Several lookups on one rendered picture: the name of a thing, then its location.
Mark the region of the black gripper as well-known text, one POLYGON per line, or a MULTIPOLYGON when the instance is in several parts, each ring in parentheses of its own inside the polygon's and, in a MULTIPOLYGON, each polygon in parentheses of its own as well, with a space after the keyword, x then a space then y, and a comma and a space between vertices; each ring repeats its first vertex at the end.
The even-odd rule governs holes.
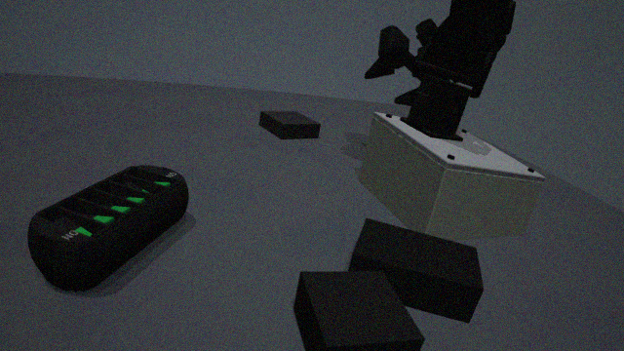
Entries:
MULTIPOLYGON (((380 30, 379 58, 365 74, 366 79, 395 74, 395 68, 406 67, 413 73, 412 68, 418 59, 410 52, 410 39, 395 25, 389 25, 380 30)), ((412 101, 419 88, 410 90, 394 99, 400 105, 412 106, 412 101)))

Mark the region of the dark grey controller unit with green rocker switches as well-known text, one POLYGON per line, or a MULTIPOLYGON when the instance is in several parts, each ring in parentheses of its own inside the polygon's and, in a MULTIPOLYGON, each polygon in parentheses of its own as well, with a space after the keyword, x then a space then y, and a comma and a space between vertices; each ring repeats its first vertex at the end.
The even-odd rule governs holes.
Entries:
POLYGON ((36 213, 27 230, 31 257, 51 285, 84 292, 169 230, 187 204, 183 175, 128 167, 36 213))

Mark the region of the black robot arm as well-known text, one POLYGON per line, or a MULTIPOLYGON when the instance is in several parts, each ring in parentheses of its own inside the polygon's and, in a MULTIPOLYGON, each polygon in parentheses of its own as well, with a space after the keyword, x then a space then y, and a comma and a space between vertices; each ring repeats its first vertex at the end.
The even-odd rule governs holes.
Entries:
POLYGON ((400 121, 429 137, 462 141, 456 132, 468 97, 480 97, 512 29, 515 6, 513 0, 451 0, 449 16, 440 26, 431 19, 418 24, 416 38, 422 47, 412 76, 421 82, 409 116, 400 121))

